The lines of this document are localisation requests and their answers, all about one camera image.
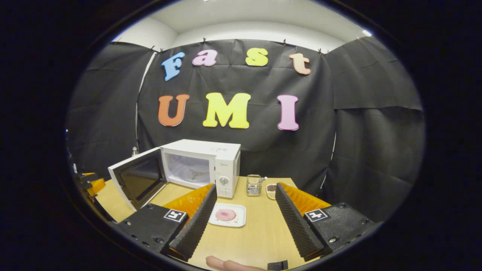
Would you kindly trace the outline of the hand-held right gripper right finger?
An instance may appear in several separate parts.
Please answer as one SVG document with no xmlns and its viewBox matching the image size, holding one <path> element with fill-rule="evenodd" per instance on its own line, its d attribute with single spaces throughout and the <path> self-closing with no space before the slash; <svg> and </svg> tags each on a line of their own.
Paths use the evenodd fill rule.
<svg viewBox="0 0 482 271">
<path fill-rule="evenodd" d="M 305 261 L 341 250 L 375 226 L 347 203 L 332 205 L 285 183 L 276 184 L 275 199 Z"/>
</svg>

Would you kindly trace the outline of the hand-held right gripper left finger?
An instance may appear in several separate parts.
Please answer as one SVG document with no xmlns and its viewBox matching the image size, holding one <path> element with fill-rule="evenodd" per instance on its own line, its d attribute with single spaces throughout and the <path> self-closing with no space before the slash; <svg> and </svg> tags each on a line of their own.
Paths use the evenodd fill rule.
<svg viewBox="0 0 482 271">
<path fill-rule="evenodd" d="M 157 254 L 188 261 L 217 198 L 216 185 L 208 184 L 163 206 L 147 204 L 115 225 L 128 238 Z"/>
</svg>

